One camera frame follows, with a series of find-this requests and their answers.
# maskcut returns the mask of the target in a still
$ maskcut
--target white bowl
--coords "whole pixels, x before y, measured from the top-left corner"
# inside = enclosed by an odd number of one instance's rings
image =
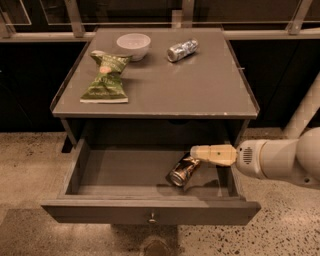
[[[150,43],[150,37],[138,33],[126,34],[117,40],[121,53],[132,55],[132,61],[141,60],[147,54]]]

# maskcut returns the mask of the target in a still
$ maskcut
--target can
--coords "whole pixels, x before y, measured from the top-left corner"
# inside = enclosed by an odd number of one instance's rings
[[[190,153],[187,153],[170,172],[170,179],[176,186],[183,187],[199,167],[200,160],[194,159]]]
[[[175,44],[167,50],[167,57],[170,62],[176,62],[194,53],[198,49],[199,43],[195,38],[186,42]]]

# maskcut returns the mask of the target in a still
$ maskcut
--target gray table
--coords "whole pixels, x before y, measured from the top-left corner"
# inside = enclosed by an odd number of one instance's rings
[[[116,39],[145,33],[151,48],[123,72],[128,103],[80,103],[98,72],[93,50],[118,53]],[[177,63],[166,50],[191,37],[199,50]],[[43,207],[61,222],[246,224],[247,202],[232,168],[203,163],[188,187],[166,175],[192,145],[236,145],[259,108],[220,29],[99,29],[53,102],[75,147],[57,200]]]

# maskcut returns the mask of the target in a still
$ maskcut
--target floor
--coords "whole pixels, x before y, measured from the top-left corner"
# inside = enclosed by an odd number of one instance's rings
[[[65,136],[0,133],[0,255],[140,256],[150,241],[181,256],[320,255],[320,190],[240,173],[247,200],[262,206],[247,226],[59,224],[40,203],[57,196],[71,165]],[[249,129],[244,139],[279,137],[280,129]]]

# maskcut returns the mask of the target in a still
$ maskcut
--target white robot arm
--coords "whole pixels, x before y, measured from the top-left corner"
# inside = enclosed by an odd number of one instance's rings
[[[299,139],[247,140],[237,149],[231,145],[194,146],[190,154],[221,166],[235,163],[250,177],[320,189],[320,128]]]

